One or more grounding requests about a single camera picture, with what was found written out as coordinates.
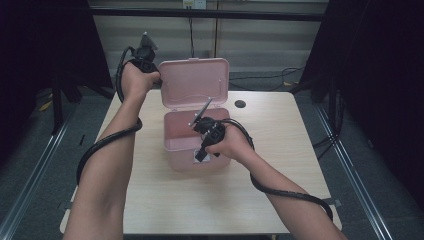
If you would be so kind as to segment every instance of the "box lid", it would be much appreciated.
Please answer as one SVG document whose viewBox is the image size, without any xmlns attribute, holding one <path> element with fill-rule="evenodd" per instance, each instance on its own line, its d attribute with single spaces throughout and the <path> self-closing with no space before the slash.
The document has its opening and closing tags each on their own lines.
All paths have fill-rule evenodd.
<svg viewBox="0 0 424 240">
<path fill-rule="evenodd" d="M 220 105 L 228 98 L 229 63 L 223 58 L 164 61 L 159 65 L 165 107 Z"/>
</svg>

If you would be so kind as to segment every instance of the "wooden table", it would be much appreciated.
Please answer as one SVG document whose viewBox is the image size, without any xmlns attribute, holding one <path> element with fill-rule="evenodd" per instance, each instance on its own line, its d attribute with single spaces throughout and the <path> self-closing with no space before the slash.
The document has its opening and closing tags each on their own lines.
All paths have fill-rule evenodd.
<svg viewBox="0 0 424 240">
<path fill-rule="evenodd" d="M 246 102 L 237 108 L 236 100 Z M 101 131 L 118 107 L 113 99 Z M 221 107 L 253 137 L 256 151 L 311 195 L 330 198 L 293 95 L 282 92 L 229 92 Z M 161 94 L 152 90 L 142 107 L 134 167 L 124 217 L 126 234 L 279 234 L 281 223 L 265 194 L 256 190 L 249 172 L 236 161 L 215 172 L 175 172 L 163 145 Z M 341 229 L 339 216 L 334 222 Z M 66 212 L 60 229 L 69 216 Z"/>
</svg>

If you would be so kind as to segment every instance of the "black cord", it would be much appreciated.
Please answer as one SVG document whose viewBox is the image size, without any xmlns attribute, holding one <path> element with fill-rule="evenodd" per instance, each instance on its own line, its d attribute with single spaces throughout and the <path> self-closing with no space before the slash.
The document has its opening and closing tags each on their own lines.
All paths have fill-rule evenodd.
<svg viewBox="0 0 424 240">
<path fill-rule="evenodd" d="M 273 87 L 271 89 L 267 89 L 267 90 L 261 90 L 261 91 L 266 91 L 266 92 L 272 92 L 272 91 L 275 91 L 275 90 L 279 89 L 280 87 L 282 87 L 284 85 L 284 82 L 285 82 L 284 81 L 284 76 L 293 74 L 293 73 L 295 73 L 297 71 L 300 71 L 300 70 L 303 70 L 303 69 L 304 69 L 304 67 L 301 67 L 301 68 L 286 68 L 283 71 L 281 71 L 281 74 L 279 74 L 279 75 L 267 76 L 267 77 L 239 77 L 239 78 L 230 78 L 229 80 L 230 80 L 230 85 L 232 85 L 234 87 L 241 88 L 241 89 L 246 90 L 246 91 L 257 91 L 256 89 L 250 89 L 250 88 L 246 88 L 246 87 L 240 86 L 238 84 L 234 84 L 231 81 L 233 81 L 233 80 L 241 80 L 241 79 L 257 79 L 257 78 L 260 78 L 260 79 L 270 79 L 270 78 L 281 77 L 281 83 L 278 86 Z"/>
<path fill-rule="evenodd" d="M 210 120 L 210 121 L 199 122 L 198 124 L 205 124 L 205 125 L 208 124 L 208 125 L 210 125 L 210 124 L 214 124 L 214 123 L 221 123 L 221 124 L 222 123 L 228 123 L 228 124 L 231 124 L 231 125 L 237 127 L 243 133 L 243 135 L 246 137 L 246 139 L 249 142 L 252 149 L 253 150 L 255 149 L 254 144 L 253 144 L 253 139 L 250 137 L 247 130 L 239 122 L 237 122 L 234 119 L 226 118 L 226 119 L 223 119 L 223 120 Z M 263 193 L 271 194 L 271 195 L 275 195 L 275 196 L 280 196 L 280 197 L 296 198 L 296 199 L 299 199 L 299 200 L 308 201 L 308 202 L 312 202 L 312 203 L 316 203 L 316 204 L 320 205 L 325 210 L 325 212 L 327 213 L 327 216 L 330 218 L 330 220 L 333 221 L 333 211 L 331 210 L 330 206 L 326 202 L 324 202 L 323 200 L 321 200 L 321 199 L 319 199 L 315 196 L 309 195 L 309 194 L 267 188 L 267 187 L 261 185 L 253 177 L 253 175 L 251 173 L 250 173 L 250 179 L 252 181 L 253 186 Z"/>
<path fill-rule="evenodd" d="M 116 93 L 118 94 L 119 100 L 124 101 L 124 95 L 122 94 L 122 87 L 121 87 L 121 79 L 122 79 L 122 72 L 124 71 L 124 60 L 125 56 L 127 55 L 128 50 L 131 50 L 131 54 L 135 51 L 135 49 L 131 46 L 128 46 L 125 48 L 124 52 L 122 53 L 121 59 L 118 63 L 118 68 L 116 70 L 115 74 L 115 87 L 116 87 Z"/>
<path fill-rule="evenodd" d="M 103 139 L 101 139 L 100 141 L 96 142 L 95 144 L 93 144 L 82 156 L 79 164 L 78 164 L 78 168 L 77 168 L 77 185 L 79 185 L 79 181 L 81 178 L 81 174 L 82 174 L 82 170 L 84 169 L 85 164 L 87 163 L 88 159 L 90 159 L 91 156 L 93 156 L 93 154 L 95 152 L 97 152 L 98 150 L 100 150 L 101 148 L 103 148 L 104 146 L 108 145 L 109 143 L 122 138 L 124 136 L 127 136 L 131 133 L 135 133 L 138 130 L 140 130 L 143 127 L 143 123 L 141 122 L 140 118 L 137 119 L 137 123 L 134 127 L 131 128 L 127 128 L 125 130 L 116 132 L 114 134 L 111 134 Z"/>
<path fill-rule="evenodd" d="M 191 41 L 191 57 L 194 58 L 194 43 L 193 43 L 193 18 L 189 18 L 190 24 L 190 41 Z"/>
<path fill-rule="evenodd" d="M 124 100 L 124 94 L 122 93 L 122 87 L 121 87 L 122 72 L 124 71 L 124 67 L 125 67 L 125 64 L 123 64 L 123 63 L 124 63 L 125 56 L 127 55 L 127 52 L 129 50 L 131 50 L 132 53 L 134 52 L 134 48 L 132 48 L 132 47 L 125 48 L 124 52 L 122 53 L 121 59 L 119 61 L 118 68 L 117 68 L 116 75 L 115 75 L 115 77 L 116 77 L 116 79 L 115 79 L 116 80 L 116 83 L 115 83 L 116 92 L 117 92 L 119 100 L 121 100 L 121 102 Z M 124 129 L 122 131 L 113 133 L 113 134 L 99 140 L 95 144 L 93 144 L 84 153 L 84 155 L 82 156 L 82 158 L 81 158 L 81 160 L 78 164 L 77 174 L 76 174 L 77 185 L 79 185 L 82 171 L 83 171 L 88 159 L 90 159 L 90 157 L 93 156 L 93 154 L 95 152 L 97 152 L 98 150 L 100 150 L 101 148 L 106 146 L 107 144 L 109 144 L 109 143 L 111 143 L 111 142 L 113 142 L 113 141 L 115 141 L 119 138 L 125 137 L 125 136 L 127 136 L 131 133 L 137 132 L 142 127 L 143 127 L 143 123 L 141 122 L 140 118 L 137 118 L 137 123 L 135 124 L 134 127 L 130 127 L 130 128 Z"/>
</svg>

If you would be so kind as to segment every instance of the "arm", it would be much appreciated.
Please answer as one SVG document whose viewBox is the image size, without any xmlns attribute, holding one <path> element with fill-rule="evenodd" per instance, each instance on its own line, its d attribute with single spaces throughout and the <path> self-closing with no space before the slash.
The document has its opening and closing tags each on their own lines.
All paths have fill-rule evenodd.
<svg viewBox="0 0 424 240">
<path fill-rule="evenodd" d="M 234 126 L 227 125 L 224 140 L 207 147 L 206 151 L 220 152 L 237 160 L 265 187 L 307 193 L 262 159 Z M 296 239 L 346 239 L 319 205 L 268 194 L 267 197 L 281 221 Z"/>
<path fill-rule="evenodd" d="M 159 73 L 128 63 L 122 76 L 125 99 L 99 139 L 133 127 Z M 131 176 L 135 134 L 119 138 L 87 161 L 75 194 L 64 239 L 122 239 L 123 212 Z"/>
</svg>

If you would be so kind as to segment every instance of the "forearm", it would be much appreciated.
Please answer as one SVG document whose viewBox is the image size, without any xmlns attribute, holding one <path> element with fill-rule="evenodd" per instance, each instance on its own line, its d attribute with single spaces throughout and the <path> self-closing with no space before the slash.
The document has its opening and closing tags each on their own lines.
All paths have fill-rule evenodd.
<svg viewBox="0 0 424 240">
<path fill-rule="evenodd" d="M 142 102 L 124 101 L 99 140 L 134 127 Z M 67 229 L 80 231 L 65 234 L 65 238 L 82 239 L 81 237 L 96 235 L 96 232 L 103 239 L 122 237 L 123 211 L 133 164 L 134 142 L 135 133 L 119 138 L 99 149 L 87 161 L 67 226 Z M 85 236 L 76 236 L 79 232 Z"/>
<path fill-rule="evenodd" d="M 261 185 L 276 190 L 307 193 L 256 153 L 246 155 L 243 160 L 241 163 Z M 269 194 L 267 197 L 296 239 L 344 239 L 319 205 L 290 197 Z"/>
</svg>

